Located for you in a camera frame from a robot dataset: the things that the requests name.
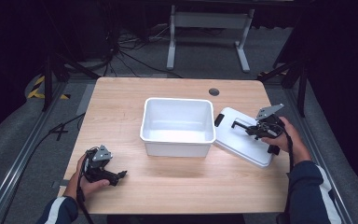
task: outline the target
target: dark background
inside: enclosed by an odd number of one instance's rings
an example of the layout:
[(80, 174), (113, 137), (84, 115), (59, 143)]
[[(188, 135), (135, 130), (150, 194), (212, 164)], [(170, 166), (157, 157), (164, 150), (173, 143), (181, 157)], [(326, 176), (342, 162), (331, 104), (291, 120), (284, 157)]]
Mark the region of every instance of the dark background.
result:
[[(308, 13), (258, 10), (253, 26), (296, 27), (278, 62), (308, 60), (311, 86), (358, 174), (358, 2), (321, 2)], [(111, 15), (112, 24), (106, 22), (100, 6), (87, 0), (0, 1), (0, 122), (25, 103), (24, 89), (40, 74), (50, 53), (59, 52), (77, 62), (103, 58), (112, 48), (105, 41), (107, 30), (124, 27), (143, 38), (148, 28), (167, 22), (171, 10), (120, 6), (119, 13)]]

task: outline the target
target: hand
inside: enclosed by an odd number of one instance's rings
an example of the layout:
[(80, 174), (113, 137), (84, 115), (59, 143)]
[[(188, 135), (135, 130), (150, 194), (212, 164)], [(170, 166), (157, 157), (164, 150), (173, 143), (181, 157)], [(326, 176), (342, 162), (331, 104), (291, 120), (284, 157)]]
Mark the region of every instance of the hand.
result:
[[(83, 163), (84, 158), (86, 157), (86, 154), (83, 155), (80, 160), (78, 160), (77, 162), (77, 167), (76, 167), (76, 172), (72, 175), (71, 179), (69, 180), (68, 186), (66, 187), (65, 192), (63, 193), (62, 196), (69, 196), (72, 197), (76, 200), (76, 189), (77, 189), (77, 180), (80, 174), (80, 170), (81, 170), (81, 166)], [(99, 180), (93, 183), (90, 183), (85, 176), (82, 176), (80, 179), (80, 187), (83, 190), (83, 194), (85, 196), (85, 199), (87, 200), (90, 195), (109, 185), (109, 180), (107, 179), (103, 179), (103, 180)]]
[[(296, 165), (297, 163), (301, 161), (311, 161), (310, 153), (308, 152), (307, 147), (304, 145), (304, 143), (301, 140), (300, 134), (296, 130), (295, 126), (289, 122), (284, 117), (280, 117), (281, 121), (284, 123), (284, 129), (289, 134), (289, 136), (292, 138), (293, 141), (293, 161)], [(281, 150), (288, 152), (289, 147), (287, 144), (287, 137), (286, 134), (281, 134), (277, 138), (267, 138), (263, 137), (261, 138), (261, 141), (279, 147)]]

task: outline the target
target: dark sleeve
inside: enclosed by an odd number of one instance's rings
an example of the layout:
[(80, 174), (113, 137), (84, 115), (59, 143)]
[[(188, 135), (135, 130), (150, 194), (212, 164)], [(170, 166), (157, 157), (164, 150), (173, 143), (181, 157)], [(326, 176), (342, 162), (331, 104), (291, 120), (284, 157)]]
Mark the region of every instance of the dark sleeve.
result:
[(72, 223), (77, 219), (77, 203), (71, 197), (59, 197), (51, 200), (45, 207), (39, 223)]
[(313, 161), (298, 163), (290, 174), (290, 221), (295, 223), (341, 223), (329, 180)]

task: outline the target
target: gray carpet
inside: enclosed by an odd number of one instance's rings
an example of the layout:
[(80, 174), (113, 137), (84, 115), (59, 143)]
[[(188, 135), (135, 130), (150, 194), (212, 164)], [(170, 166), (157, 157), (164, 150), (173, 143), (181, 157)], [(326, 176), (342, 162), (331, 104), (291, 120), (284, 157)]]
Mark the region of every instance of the gray carpet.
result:
[[(245, 44), (246, 56), (251, 67), (249, 74), (241, 71), (233, 47), (234, 41), (239, 36), (238, 32), (225, 31), (220, 35), (210, 35), (195, 30), (180, 32), (177, 36), (176, 60), (172, 72), (188, 78), (255, 79), (260, 72), (272, 70), (272, 65), (290, 32), (290, 29), (251, 29)], [(105, 74), (109, 77), (175, 78), (175, 75), (165, 69), (168, 44), (166, 39), (161, 39), (141, 49), (125, 51), (159, 71), (138, 63), (128, 56), (118, 55), (113, 59)], [(101, 68), (95, 72), (103, 75), (104, 70), (105, 68)], [(267, 83), (279, 81), (279, 79), (275, 77)], [(307, 88), (306, 118), (300, 119), (296, 107), (293, 106), (296, 86), (291, 90), (283, 90), (279, 85), (267, 83), (265, 87), (271, 103), (285, 105), (279, 112), (280, 115), (289, 118), (301, 133), (307, 136), (306, 144), (314, 150), (313, 154), (321, 154), (323, 158), (321, 165), (331, 175), (337, 187), (338, 196), (348, 209), (348, 213), (341, 211), (342, 214), (349, 215), (344, 216), (344, 223), (358, 223), (358, 178), (342, 154), (324, 113), (313, 95), (311, 86)], [(28, 99), (24, 106), (2, 122), (0, 125), (0, 185), (37, 120), (41, 116), (46, 116), (46, 122), (43, 123), (36, 142), (60, 123), (82, 114), (87, 108), (94, 84), (95, 80), (83, 74), (72, 74), (64, 90), (59, 92), (59, 94), (70, 94), (69, 100), (57, 100), (48, 114), (43, 114), (41, 113), (43, 99)], [(33, 85), (34, 80), (30, 82), (27, 90), (24, 90), (25, 95)], [(57, 82), (54, 82), (54, 87), (55, 90), (59, 90)], [(53, 133), (36, 149), (23, 174), (5, 223), (34, 223), (41, 215), (45, 204), (57, 195), (58, 186), (62, 181), (80, 127), (81, 118), (65, 125), (64, 129), (68, 133), (63, 133), (59, 141), (59, 135)], [(0, 211), (0, 220), (5, 209), (4, 207)], [(245, 214), (244, 219), (247, 224), (267, 224), (275, 223), (275, 216), (276, 214)], [(105, 216), (92, 216), (92, 218), (95, 223), (105, 223)], [(87, 223), (87, 221), (80, 216), (76, 223)]]

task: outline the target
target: person's right hand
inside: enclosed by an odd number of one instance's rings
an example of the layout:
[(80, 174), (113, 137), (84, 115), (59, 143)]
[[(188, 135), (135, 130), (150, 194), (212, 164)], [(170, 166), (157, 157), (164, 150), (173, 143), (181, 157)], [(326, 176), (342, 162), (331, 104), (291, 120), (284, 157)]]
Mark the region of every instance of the person's right hand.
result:
[[(310, 153), (308, 152), (307, 147), (304, 145), (304, 143), (301, 140), (301, 137), (296, 130), (295, 126), (289, 122), (285, 117), (280, 117), (281, 121), (284, 123), (284, 129), (289, 134), (289, 136), (292, 138), (293, 141), (293, 157), (294, 157), (294, 164), (301, 161), (311, 161)], [(288, 152), (289, 151), (289, 145), (287, 143), (287, 137), (286, 134), (283, 133), (277, 138), (267, 138), (263, 137), (261, 138), (261, 141), (279, 147), (281, 150)]]

